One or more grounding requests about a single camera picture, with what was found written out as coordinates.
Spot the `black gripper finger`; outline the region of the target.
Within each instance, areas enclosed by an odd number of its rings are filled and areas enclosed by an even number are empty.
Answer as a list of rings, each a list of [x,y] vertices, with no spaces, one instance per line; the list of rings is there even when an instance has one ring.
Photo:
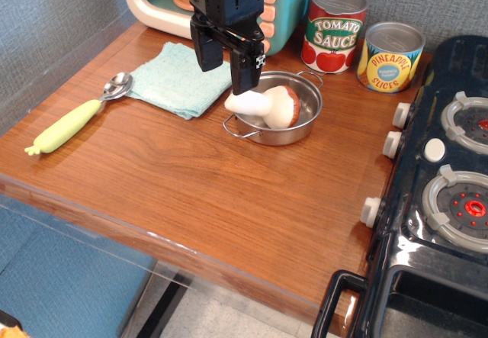
[[[237,48],[230,54],[232,90],[234,95],[240,95],[255,88],[265,65],[264,46],[261,44],[256,50]]]
[[[221,66],[223,64],[223,46],[214,38],[213,29],[192,20],[190,30],[201,70],[208,72]]]

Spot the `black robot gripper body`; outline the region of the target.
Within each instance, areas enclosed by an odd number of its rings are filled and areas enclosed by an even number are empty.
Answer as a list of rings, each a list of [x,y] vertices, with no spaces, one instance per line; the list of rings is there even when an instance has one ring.
[[[223,45],[241,40],[251,45],[249,52],[264,50],[264,34],[257,19],[264,11],[264,0],[190,0],[194,9],[191,38],[197,48],[205,42],[224,39]]]

